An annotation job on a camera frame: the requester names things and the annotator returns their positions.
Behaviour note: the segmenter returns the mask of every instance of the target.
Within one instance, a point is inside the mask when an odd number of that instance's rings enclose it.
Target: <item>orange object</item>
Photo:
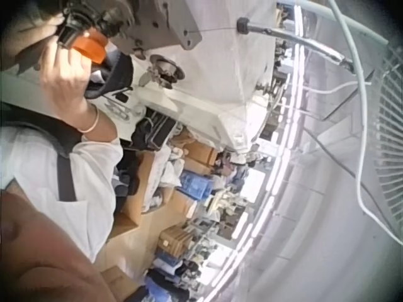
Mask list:
[[[105,47],[107,44],[108,38],[92,28],[74,41],[73,49],[91,59],[94,63],[100,64],[106,57]]]

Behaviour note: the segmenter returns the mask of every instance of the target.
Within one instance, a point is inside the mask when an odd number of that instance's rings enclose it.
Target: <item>tiled floor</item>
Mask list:
[[[140,277],[153,261],[161,231],[185,219],[169,203],[143,215],[138,229],[117,236],[105,244],[97,256],[95,266],[99,271],[104,271],[117,265],[130,277]]]

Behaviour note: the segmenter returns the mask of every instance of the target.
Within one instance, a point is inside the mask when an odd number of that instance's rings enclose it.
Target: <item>bracelet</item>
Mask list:
[[[93,105],[93,106],[95,107],[95,111],[96,111],[96,117],[95,117],[95,121],[94,121],[93,125],[92,125],[91,127],[89,127],[87,130],[80,130],[80,129],[77,129],[78,131],[80,131],[80,132],[83,133],[83,134],[93,131],[93,130],[95,129],[96,125],[98,124],[98,121],[99,121],[99,110],[98,110],[98,107],[97,107],[97,106],[95,106],[95,105]]]

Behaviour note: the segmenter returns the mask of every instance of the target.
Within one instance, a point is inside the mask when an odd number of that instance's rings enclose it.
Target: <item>hand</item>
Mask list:
[[[1,70],[16,64],[16,57],[22,50],[54,35],[63,21],[62,14],[36,24],[23,14],[17,16],[1,37]]]
[[[74,49],[58,46],[53,37],[41,57],[41,85],[54,113],[80,130],[91,127],[96,111],[84,93],[91,75],[91,60]]]

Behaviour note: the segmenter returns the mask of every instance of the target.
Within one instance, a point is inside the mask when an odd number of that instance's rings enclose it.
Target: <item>white shirt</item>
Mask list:
[[[61,202],[57,185],[57,153],[39,132],[1,128],[1,189],[16,179],[32,205],[58,224],[91,260],[112,229],[116,201],[113,168],[123,156],[117,138],[111,143],[82,137],[70,154],[76,202]]]

